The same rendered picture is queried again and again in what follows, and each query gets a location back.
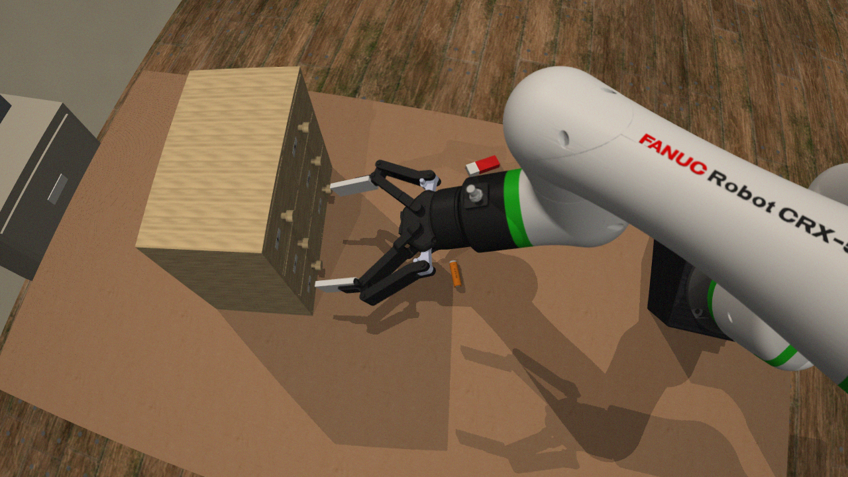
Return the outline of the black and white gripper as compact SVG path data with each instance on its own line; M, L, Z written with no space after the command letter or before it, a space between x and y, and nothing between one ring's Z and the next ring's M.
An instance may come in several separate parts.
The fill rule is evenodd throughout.
M372 174L333 182L330 189L341 197L383 188L405 205L400 213L400 237L395 240L393 248L360 278L315 281L315 287L326 293L360 292L360 300L371 306L405 289L417 279L433 276L436 269L432 266L432 253L435 251L470 247L458 217L458 199L462 186L441 188L436 192L441 179L434 171L415 171L384 160L376 161L375 166ZM426 191L415 199L411 198L386 180L386 176L411 182ZM406 248L406 244L411 246ZM418 252L421 253L419 258L414 258L414 262L395 271Z

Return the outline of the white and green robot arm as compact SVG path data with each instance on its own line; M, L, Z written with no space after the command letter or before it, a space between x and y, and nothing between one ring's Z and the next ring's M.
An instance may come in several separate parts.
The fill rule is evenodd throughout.
M692 264L686 301L704 328L848 394L848 163L804 188L568 66L513 89L503 133L522 169L460 190L476 252L592 248L633 225Z

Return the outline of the light wooden chest of drawers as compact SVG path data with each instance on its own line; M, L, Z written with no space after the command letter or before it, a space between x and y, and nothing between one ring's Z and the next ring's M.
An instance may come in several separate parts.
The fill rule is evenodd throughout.
M299 75L193 70L183 87L135 248L216 310L314 314L264 252L282 156L322 244L284 154Z

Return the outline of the orange aa battery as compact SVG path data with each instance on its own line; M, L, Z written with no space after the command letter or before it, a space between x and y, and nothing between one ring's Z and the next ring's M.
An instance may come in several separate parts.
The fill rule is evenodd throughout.
M451 275L452 275L452 278L453 278L454 287L455 288L461 287L462 283L461 283L461 280L460 280L460 274L458 273L457 261L452 260L452 262L449 262L449 268L450 268Z

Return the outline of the red and white eraser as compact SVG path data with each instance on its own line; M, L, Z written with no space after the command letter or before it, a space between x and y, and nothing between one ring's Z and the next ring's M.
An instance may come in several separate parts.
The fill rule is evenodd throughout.
M496 155L492 155L486 159L482 159L479 161L474 161L469 165L466 165L466 171L469 176L476 176L478 174L482 174L484 172L492 171L500 166L499 160L496 158Z

